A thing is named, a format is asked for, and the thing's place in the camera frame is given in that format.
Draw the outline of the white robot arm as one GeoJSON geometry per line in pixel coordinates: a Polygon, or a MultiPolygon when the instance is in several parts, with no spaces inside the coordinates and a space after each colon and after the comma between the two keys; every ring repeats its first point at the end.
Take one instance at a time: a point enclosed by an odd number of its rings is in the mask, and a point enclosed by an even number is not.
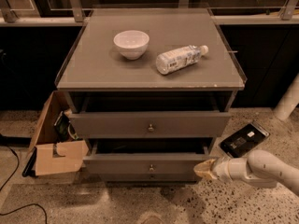
{"type": "Polygon", "coordinates": [[[210,159],[193,167],[195,174],[223,183],[242,181],[253,187],[275,188],[282,184],[299,195],[299,170],[264,150],[253,150],[247,157],[210,159]]]}

